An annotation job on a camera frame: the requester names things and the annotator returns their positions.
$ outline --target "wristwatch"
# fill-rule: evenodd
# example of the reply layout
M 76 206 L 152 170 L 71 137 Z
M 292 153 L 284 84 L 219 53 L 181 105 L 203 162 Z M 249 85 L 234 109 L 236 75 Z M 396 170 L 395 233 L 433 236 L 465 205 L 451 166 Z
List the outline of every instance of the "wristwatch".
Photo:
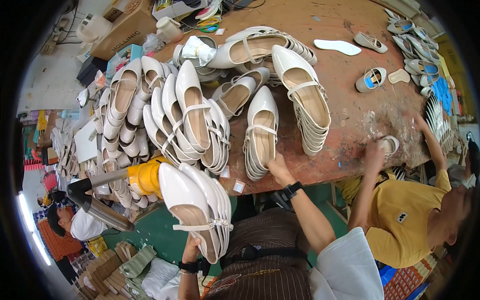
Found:
M 185 270 L 190 274 L 196 274 L 198 273 L 198 262 L 186 263 L 186 264 L 179 262 L 179 268 L 180 270 Z
M 293 185 L 287 185 L 287 187 L 283 189 L 283 194 L 285 195 L 287 200 L 290 200 L 295 197 L 295 195 L 297 194 L 297 190 L 299 189 L 303 189 L 303 186 L 300 181 L 297 181 Z

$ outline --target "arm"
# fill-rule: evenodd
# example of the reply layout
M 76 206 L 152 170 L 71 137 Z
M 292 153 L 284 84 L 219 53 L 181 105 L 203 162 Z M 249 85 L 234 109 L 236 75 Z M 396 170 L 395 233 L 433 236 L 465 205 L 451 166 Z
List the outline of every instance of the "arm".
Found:
M 430 151 L 430 156 L 432 157 L 433 163 L 435 164 L 437 174 L 440 170 L 446 170 L 446 158 L 444 157 L 444 153 L 442 151 L 442 148 L 440 147 L 440 144 L 437 141 L 437 138 L 428 127 L 427 122 L 421 117 L 418 112 L 413 110 L 404 111 L 402 113 L 402 116 L 406 117 L 407 119 L 413 118 L 415 129 L 418 131 L 422 131 L 423 135 L 425 135 L 428 150 Z
M 182 263 L 194 263 L 197 261 L 198 256 L 200 255 L 200 250 L 198 245 L 200 244 L 200 239 L 194 239 L 189 234 L 187 238 L 187 243 L 185 245 L 185 250 L 183 251 Z M 184 274 L 187 271 L 182 270 L 180 275 L 180 284 L 178 291 L 178 298 L 185 300 L 200 300 L 200 291 L 198 289 L 198 279 L 197 274 Z
M 360 191 L 353 202 L 347 231 L 355 227 L 362 227 L 363 232 L 367 233 L 367 219 L 368 211 L 372 203 L 372 192 L 377 183 L 377 175 L 384 166 L 384 150 L 380 147 L 379 143 L 370 143 L 367 145 L 363 163 L 365 174 L 360 184 Z
M 282 187 L 285 188 L 287 185 L 297 182 L 287 169 L 280 153 L 277 152 L 276 159 L 268 162 L 267 166 L 277 183 Z M 291 199 L 291 203 L 308 242 L 315 253 L 320 254 L 328 244 L 336 239 L 330 222 L 318 207 L 310 201 L 303 189 L 297 191 L 297 194 Z

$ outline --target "black hair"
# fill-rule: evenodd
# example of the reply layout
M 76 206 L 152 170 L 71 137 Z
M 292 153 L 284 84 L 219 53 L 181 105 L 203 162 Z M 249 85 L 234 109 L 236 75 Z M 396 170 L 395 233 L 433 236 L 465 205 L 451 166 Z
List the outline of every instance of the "black hair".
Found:
M 468 158 L 470 159 L 470 170 L 478 179 L 480 173 L 480 151 L 477 143 L 473 140 L 468 142 L 468 153 Z
M 60 237 L 65 236 L 65 229 L 59 225 L 60 218 L 59 215 L 57 215 L 57 205 L 55 203 L 52 203 L 52 205 L 50 205 L 50 207 L 47 209 L 47 221 L 53 232 Z
M 475 221 L 475 213 L 474 210 L 476 206 L 479 205 L 479 197 L 480 194 L 480 185 L 479 178 L 476 178 L 475 187 L 471 187 L 473 189 L 473 193 L 471 194 L 470 199 L 470 212 L 468 213 L 467 217 L 460 222 L 458 226 L 457 234 L 456 234 L 456 241 L 455 244 L 449 245 L 447 242 L 444 243 L 444 248 L 447 250 L 448 254 L 451 255 L 452 261 L 456 261 L 456 259 L 460 256 L 462 245 L 467 240 L 468 237 L 468 229 L 471 227 L 471 224 Z

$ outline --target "sticker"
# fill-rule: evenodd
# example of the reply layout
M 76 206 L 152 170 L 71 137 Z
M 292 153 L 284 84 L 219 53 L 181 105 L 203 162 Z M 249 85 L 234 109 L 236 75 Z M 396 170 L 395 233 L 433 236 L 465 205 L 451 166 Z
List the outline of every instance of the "sticker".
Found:
M 396 217 L 396 220 L 401 224 L 406 218 L 407 218 L 407 213 L 406 212 L 401 212 L 398 217 Z
M 225 166 L 225 168 L 220 173 L 220 177 L 221 178 L 230 178 L 230 167 L 229 166 Z
M 233 186 L 233 190 L 241 194 L 241 192 L 243 192 L 244 187 L 245 187 L 245 183 L 237 179 L 237 181 L 235 181 L 235 185 Z

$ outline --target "worn table surface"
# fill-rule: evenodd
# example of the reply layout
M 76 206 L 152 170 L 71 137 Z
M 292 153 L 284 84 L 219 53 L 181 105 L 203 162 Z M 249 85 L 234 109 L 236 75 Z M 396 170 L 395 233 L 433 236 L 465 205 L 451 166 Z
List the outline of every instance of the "worn table surface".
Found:
M 391 84 L 386 80 L 380 88 L 367 93 L 359 93 L 355 88 L 356 80 L 363 76 L 366 68 L 378 66 L 392 73 L 404 67 L 404 57 L 386 29 L 387 20 L 383 7 L 369 0 L 266 1 L 259 8 L 223 15 L 220 28 L 226 30 L 222 36 L 195 30 L 186 34 L 180 43 L 185 43 L 191 35 L 208 35 L 220 45 L 238 31 L 265 25 L 289 33 L 315 51 L 318 63 L 313 68 L 320 84 L 326 89 L 332 118 L 325 145 L 315 157 L 303 152 L 301 133 L 292 102 L 287 98 L 287 90 L 282 86 L 271 88 L 279 110 L 276 148 L 284 155 L 292 175 L 303 185 L 309 185 L 362 174 L 360 159 L 367 141 L 385 135 L 393 135 L 400 141 L 398 152 L 386 161 L 385 167 L 399 166 L 404 162 L 414 167 L 429 159 L 420 134 L 411 128 L 411 122 L 406 122 L 400 115 L 404 109 L 421 111 L 425 105 L 425 99 L 412 81 Z M 314 39 L 344 40 L 355 44 L 353 37 L 358 31 L 374 35 L 388 47 L 388 51 L 381 54 L 361 47 L 360 54 L 347 56 L 312 46 Z M 170 43 L 154 57 L 167 61 L 174 47 L 175 44 Z M 233 191 L 236 180 L 246 183 L 243 193 L 280 188 L 270 174 L 257 182 L 247 178 L 242 152 L 247 111 L 248 104 L 242 115 L 230 120 L 230 178 L 221 179 L 230 195 L 238 194 Z

